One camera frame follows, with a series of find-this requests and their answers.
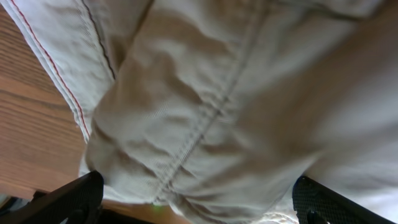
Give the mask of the beige shorts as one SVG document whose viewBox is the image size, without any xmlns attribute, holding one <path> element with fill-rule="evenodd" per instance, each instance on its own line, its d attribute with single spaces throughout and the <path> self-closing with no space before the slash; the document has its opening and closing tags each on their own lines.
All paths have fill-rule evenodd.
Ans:
<svg viewBox="0 0 398 224">
<path fill-rule="evenodd" d="M 397 2 L 3 0 L 104 197 L 296 223 L 301 175 L 397 221 Z"/>
</svg>

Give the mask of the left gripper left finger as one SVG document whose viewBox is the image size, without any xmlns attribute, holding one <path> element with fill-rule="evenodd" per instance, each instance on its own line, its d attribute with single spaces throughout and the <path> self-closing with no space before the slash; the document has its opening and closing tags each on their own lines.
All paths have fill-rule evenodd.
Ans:
<svg viewBox="0 0 398 224">
<path fill-rule="evenodd" d="M 92 224 L 103 199 L 104 180 L 92 171 L 1 217 L 1 224 Z"/>
</svg>

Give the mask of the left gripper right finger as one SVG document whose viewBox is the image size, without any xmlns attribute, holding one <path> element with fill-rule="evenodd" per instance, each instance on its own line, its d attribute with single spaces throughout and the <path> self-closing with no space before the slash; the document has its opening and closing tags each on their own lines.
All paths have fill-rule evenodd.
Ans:
<svg viewBox="0 0 398 224">
<path fill-rule="evenodd" d="M 300 224 L 394 224 L 306 176 L 294 184 L 292 200 Z"/>
</svg>

